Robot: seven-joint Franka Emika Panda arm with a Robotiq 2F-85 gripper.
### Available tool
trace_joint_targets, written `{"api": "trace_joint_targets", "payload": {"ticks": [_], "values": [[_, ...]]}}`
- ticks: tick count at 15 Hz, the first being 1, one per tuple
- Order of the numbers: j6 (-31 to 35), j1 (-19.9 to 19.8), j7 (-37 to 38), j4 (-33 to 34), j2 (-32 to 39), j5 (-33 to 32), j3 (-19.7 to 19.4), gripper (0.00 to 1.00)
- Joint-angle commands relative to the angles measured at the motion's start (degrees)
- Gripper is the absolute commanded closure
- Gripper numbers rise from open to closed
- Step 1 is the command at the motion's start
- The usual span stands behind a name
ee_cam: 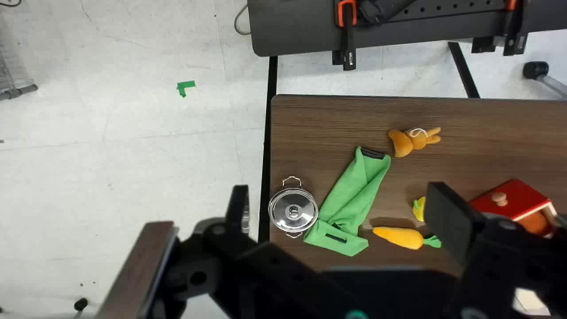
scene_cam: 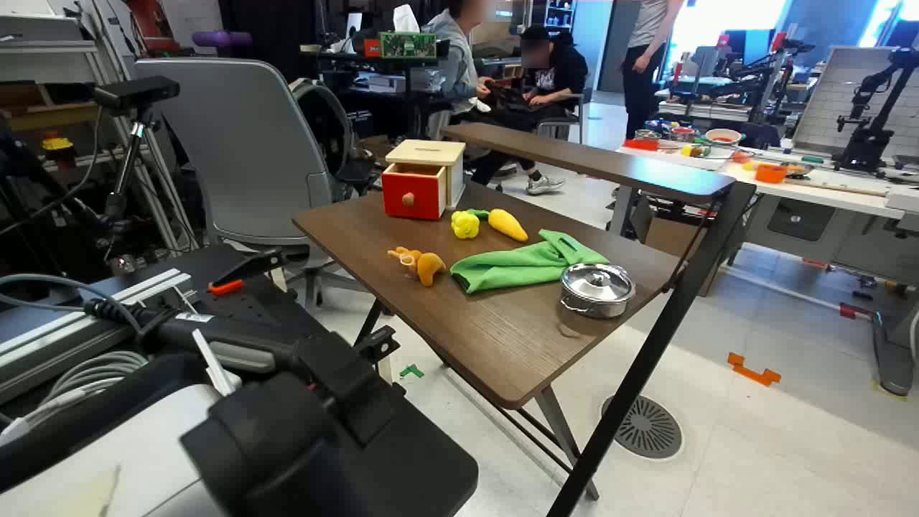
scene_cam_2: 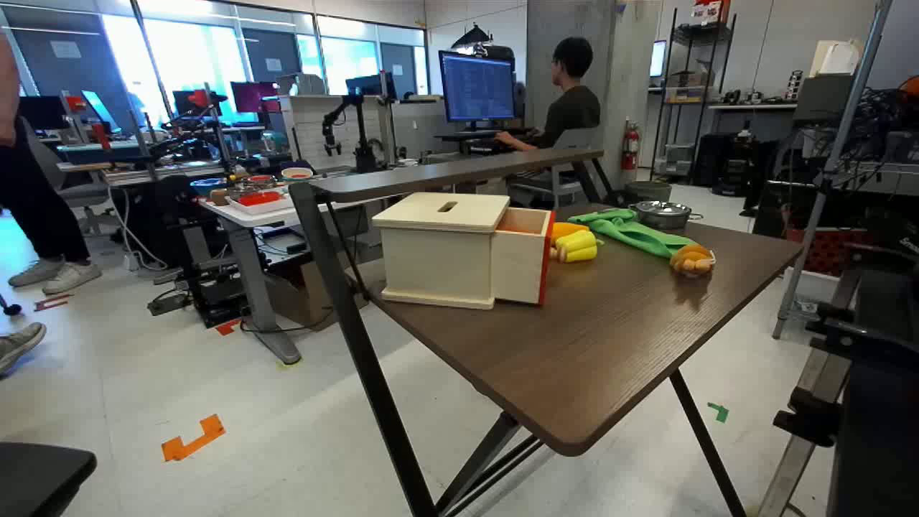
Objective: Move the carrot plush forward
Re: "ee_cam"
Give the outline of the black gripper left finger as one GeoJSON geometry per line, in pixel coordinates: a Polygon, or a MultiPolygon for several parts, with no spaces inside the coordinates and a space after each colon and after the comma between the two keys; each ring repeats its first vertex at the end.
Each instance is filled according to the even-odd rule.
{"type": "Polygon", "coordinates": [[[225,223],[230,233],[241,235],[250,231],[250,189],[246,184],[232,187],[225,223]]]}

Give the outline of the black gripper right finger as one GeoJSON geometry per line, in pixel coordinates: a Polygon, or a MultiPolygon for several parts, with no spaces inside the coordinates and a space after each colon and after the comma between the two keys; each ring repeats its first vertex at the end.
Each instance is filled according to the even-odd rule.
{"type": "Polygon", "coordinates": [[[429,182],[425,191],[425,223],[441,239],[443,247],[464,265],[475,233],[485,217],[445,182],[429,182]]]}

